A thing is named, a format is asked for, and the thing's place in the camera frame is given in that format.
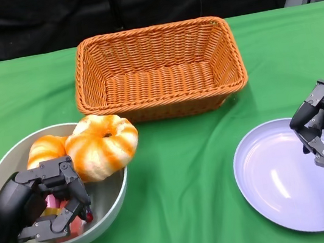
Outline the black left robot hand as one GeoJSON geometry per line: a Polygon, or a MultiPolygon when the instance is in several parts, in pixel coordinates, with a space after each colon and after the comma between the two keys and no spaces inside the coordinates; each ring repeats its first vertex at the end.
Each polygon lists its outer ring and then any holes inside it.
{"type": "Polygon", "coordinates": [[[79,217],[92,222],[91,199],[69,156],[15,172],[0,190],[0,243],[47,242],[70,235],[79,217]]]}

